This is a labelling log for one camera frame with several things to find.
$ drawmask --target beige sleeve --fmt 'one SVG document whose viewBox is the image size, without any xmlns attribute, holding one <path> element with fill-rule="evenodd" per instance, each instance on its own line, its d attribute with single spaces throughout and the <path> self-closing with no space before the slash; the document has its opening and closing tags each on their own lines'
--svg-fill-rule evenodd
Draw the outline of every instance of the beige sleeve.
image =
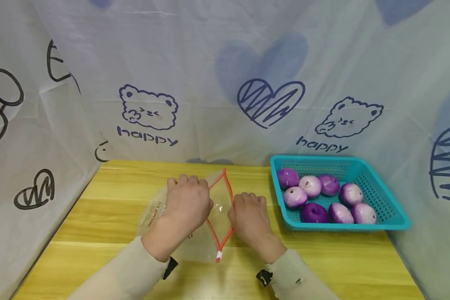
<svg viewBox="0 0 450 300">
<path fill-rule="evenodd" d="M 162 263 L 150 256 L 140 237 L 136 237 L 68 299 L 143 299 L 162 278 L 169 261 Z"/>
<path fill-rule="evenodd" d="M 275 263 L 267 265 L 267 269 L 273 273 L 270 283 L 280 300 L 339 300 L 307 268 L 295 250 L 287 250 Z"/>
</svg>

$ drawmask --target red onion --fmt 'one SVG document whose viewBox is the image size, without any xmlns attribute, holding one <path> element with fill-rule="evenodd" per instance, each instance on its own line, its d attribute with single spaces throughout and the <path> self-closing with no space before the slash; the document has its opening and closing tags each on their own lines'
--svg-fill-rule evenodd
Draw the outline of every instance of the red onion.
<svg viewBox="0 0 450 300">
<path fill-rule="evenodd" d="M 283 168 L 277 172 L 278 183 L 280 187 L 284 190 L 292 187 L 298 186 L 298 181 L 300 181 L 300 177 L 298 177 L 298 173 L 292 169 Z"/>
<path fill-rule="evenodd" d="M 300 208 L 307 202 L 307 193 L 301 187 L 291 187 L 284 193 L 284 202 L 288 208 Z"/>
<path fill-rule="evenodd" d="M 304 176 L 298 183 L 307 193 L 308 198 L 317 197 L 322 191 L 322 182 L 315 176 Z"/>
<path fill-rule="evenodd" d="M 365 203 L 357 203 L 352 206 L 352 216 L 357 224 L 377 223 L 377 214 L 374 209 Z"/>
<path fill-rule="evenodd" d="M 346 183 L 340 189 L 340 199 L 347 205 L 355 205 L 362 202 L 363 193 L 356 184 Z"/>
<path fill-rule="evenodd" d="M 327 210 L 317 203 L 307 203 L 300 211 L 300 220 L 304 223 L 328 223 Z"/>
<path fill-rule="evenodd" d="M 338 193 L 340 184 L 338 180 L 329 174 L 323 174 L 318 177 L 322 182 L 322 193 L 328 196 L 333 196 Z"/>
<path fill-rule="evenodd" d="M 352 217 L 352 213 L 348 211 L 345 205 L 341 203 L 332 203 L 330 205 L 328 212 L 330 213 L 330 218 L 335 223 L 341 224 L 353 224 L 354 219 Z"/>
</svg>

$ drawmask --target yellow wooden tabletop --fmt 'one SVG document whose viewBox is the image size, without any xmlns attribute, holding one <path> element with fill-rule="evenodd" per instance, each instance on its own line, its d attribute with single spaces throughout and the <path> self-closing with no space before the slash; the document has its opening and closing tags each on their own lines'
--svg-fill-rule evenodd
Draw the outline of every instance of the yellow wooden tabletop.
<svg viewBox="0 0 450 300">
<path fill-rule="evenodd" d="M 93 177 L 60 229 L 27 275 L 14 299 L 64 299 L 134 238 L 147 201 L 169 177 L 206 177 L 223 168 L 209 164 L 109 161 Z M 375 233 L 286 231 L 269 167 L 226 166 L 234 193 L 267 198 L 270 223 L 285 245 L 342 300 L 423 300 L 383 231 Z M 146 299 L 275 299 L 255 278 L 263 269 L 254 252 L 232 235 L 217 264 L 179 262 Z"/>
</svg>

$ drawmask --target purple onion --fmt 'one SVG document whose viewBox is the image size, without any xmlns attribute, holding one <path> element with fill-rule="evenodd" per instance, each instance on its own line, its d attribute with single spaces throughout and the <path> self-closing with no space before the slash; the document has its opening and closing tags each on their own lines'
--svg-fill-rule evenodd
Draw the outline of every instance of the purple onion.
<svg viewBox="0 0 450 300">
<path fill-rule="evenodd" d="M 377 214 L 374 209 L 365 203 L 357 203 L 352 206 L 352 216 L 357 224 L 377 223 Z"/>
<path fill-rule="evenodd" d="M 323 174 L 318 177 L 322 182 L 322 193 L 328 196 L 333 196 L 338 193 L 340 184 L 338 180 L 329 174 Z"/>
<path fill-rule="evenodd" d="M 315 176 L 304 176 L 300 179 L 298 183 L 305 193 L 307 193 L 308 198 L 317 197 L 322 191 L 322 182 Z"/>
<path fill-rule="evenodd" d="M 341 203 L 332 203 L 330 205 L 328 212 L 330 214 L 330 218 L 335 223 L 340 224 L 353 224 L 354 219 L 352 217 L 352 213 L 348 211 L 345 205 Z"/>
<path fill-rule="evenodd" d="M 292 187 L 298 186 L 298 181 L 300 181 L 300 177 L 298 177 L 298 173 L 292 169 L 283 168 L 277 172 L 278 183 L 280 187 L 284 190 Z"/>
<path fill-rule="evenodd" d="M 340 199 L 346 205 L 355 205 L 362 202 L 363 193 L 360 187 L 354 183 L 346 183 L 340 189 Z"/>
<path fill-rule="evenodd" d="M 294 209 L 302 207 L 307 202 L 307 193 L 298 186 L 292 186 L 284 193 L 286 207 Z"/>
<path fill-rule="evenodd" d="M 307 203 L 300 211 L 300 220 L 303 223 L 328 223 L 327 210 L 317 203 Z"/>
</svg>

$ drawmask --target teal basket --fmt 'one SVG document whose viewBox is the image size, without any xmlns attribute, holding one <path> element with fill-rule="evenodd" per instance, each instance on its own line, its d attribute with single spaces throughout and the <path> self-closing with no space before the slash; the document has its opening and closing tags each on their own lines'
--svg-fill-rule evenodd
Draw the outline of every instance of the teal basket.
<svg viewBox="0 0 450 300">
<path fill-rule="evenodd" d="M 273 186 L 278 204 L 282 211 L 285 226 L 292 231 L 377 231 L 377 230 L 407 230 L 410 219 L 403 211 L 399 202 L 388 187 L 366 161 L 356 157 L 321 157 L 275 155 L 270 159 Z M 335 176 L 340 186 L 344 183 L 355 183 L 363 192 L 363 202 L 367 203 L 377 213 L 377 223 L 368 224 L 337 224 L 337 223 L 302 223 L 300 212 L 285 206 L 283 193 L 277 178 L 277 171 L 290 168 L 297 171 L 300 177 L 305 175 L 320 176 L 330 174 Z M 340 202 L 335 196 L 319 195 L 309 199 L 307 203 L 315 202 L 327 209 L 334 202 Z"/>
</svg>

